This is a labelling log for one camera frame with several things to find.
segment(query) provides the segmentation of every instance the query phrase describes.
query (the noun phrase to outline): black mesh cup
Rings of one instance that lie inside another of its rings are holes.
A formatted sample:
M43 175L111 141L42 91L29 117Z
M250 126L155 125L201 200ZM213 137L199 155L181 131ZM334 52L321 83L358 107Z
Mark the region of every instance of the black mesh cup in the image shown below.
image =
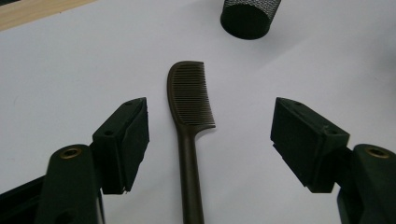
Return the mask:
M270 30L281 0L225 0L220 22L229 34L258 39Z

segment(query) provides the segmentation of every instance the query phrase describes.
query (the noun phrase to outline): white tabletop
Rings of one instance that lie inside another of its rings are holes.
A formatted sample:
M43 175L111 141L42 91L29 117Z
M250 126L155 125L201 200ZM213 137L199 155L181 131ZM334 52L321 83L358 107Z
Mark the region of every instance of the white tabletop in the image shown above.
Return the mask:
M148 98L150 143L132 191L104 197L107 223L182 223L166 78L205 63L215 131L196 139L205 222L340 223L272 147L276 97L302 102L396 151L396 1L284 1L268 35L226 33L223 1L97 2L0 33L0 193L88 145L120 104Z

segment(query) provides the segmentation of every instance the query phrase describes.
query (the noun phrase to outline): comb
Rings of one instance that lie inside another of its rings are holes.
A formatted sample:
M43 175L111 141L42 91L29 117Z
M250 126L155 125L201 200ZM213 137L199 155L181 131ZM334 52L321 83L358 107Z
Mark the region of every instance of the comb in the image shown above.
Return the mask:
M195 135L216 127L206 91L204 63L174 64L168 75L167 94L177 129L183 222L203 224Z

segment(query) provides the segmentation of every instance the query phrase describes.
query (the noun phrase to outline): metal mesh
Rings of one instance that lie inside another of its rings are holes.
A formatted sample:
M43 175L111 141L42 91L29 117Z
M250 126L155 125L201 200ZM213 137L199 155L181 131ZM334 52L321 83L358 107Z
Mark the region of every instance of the metal mesh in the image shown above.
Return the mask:
M224 8L235 5L249 5L263 11L270 21L273 20L281 0L225 0Z

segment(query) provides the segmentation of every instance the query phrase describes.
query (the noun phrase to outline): brass screw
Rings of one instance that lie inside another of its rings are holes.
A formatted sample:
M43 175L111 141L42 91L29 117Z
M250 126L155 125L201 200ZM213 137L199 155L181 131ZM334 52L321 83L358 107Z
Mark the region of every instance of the brass screw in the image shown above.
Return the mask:
M368 148L366 148L366 152L368 154L370 154L371 156L374 156L374 157L377 157L377 158L380 158L380 159L389 158L388 152L386 152L386 151L384 151L382 149L379 149L379 148L368 147Z
M61 158L64 160L72 159L81 154L81 152L81 148L78 147L68 148L61 153Z

